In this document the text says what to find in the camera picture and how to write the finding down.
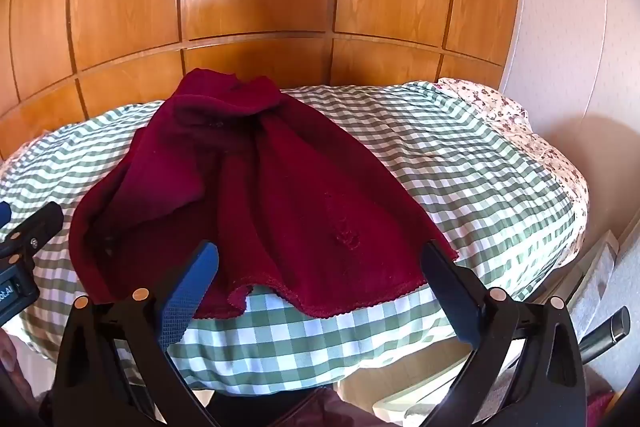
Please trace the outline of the green white checkered bedspread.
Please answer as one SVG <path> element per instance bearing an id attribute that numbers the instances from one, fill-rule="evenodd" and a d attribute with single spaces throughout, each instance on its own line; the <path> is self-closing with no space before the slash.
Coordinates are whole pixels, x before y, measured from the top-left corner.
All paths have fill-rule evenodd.
<path id="1" fill-rule="evenodd" d="M 484 284 L 525 299 L 576 257 L 584 234 L 551 172 L 435 83 L 310 86 L 293 94 L 382 161 Z M 72 213 L 156 110 L 153 102 L 122 106 L 23 146 L 1 168 L 13 221 L 47 202 Z M 453 333 L 427 288 L 330 319 L 306 317 L 257 288 L 240 317 L 194 321 L 169 353 L 195 390 L 270 395 L 390 365 Z"/>

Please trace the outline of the glossy wooden panel wardrobe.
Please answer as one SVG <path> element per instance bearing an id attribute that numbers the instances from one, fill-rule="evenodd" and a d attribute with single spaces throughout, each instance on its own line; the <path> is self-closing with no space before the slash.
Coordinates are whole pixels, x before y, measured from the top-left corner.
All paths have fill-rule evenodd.
<path id="1" fill-rule="evenodd" d="M 518 0 L 1 0 L 1 153 L 189 70 L 280 86 L 498 87 Z"/>

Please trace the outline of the dark red knit sweater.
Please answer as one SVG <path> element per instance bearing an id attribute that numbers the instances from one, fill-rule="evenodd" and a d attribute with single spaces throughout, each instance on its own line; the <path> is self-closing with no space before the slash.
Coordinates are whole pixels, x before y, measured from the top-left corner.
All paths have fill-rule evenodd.
<path id="1" fill-rule="evenodd" d="M 420 254 L 451 246 L 363 144 L 270 79 L 195 69 L 76 207 L 68 250 L 111 303 L 151 287 L 199 243 L 219 270 L 198 308 L 231 319 L 253 288 L 334 317 L 424 284 Z"/>

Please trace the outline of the floral pink bedsheet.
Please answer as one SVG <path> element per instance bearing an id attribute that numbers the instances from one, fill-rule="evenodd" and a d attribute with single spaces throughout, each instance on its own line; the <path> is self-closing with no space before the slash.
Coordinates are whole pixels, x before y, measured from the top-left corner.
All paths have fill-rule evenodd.
<path id="1" fill-rule="evenodd" d="M 440 78 L 435 86 L 473 106 L 489 126 L 550 171 L 573 203 L 578 232 L 585 233 L 589 210 L 587 181 L 562 152 L 533 130 L 527 110 L 521 104 L 491 87 L 469 80 Z"/>

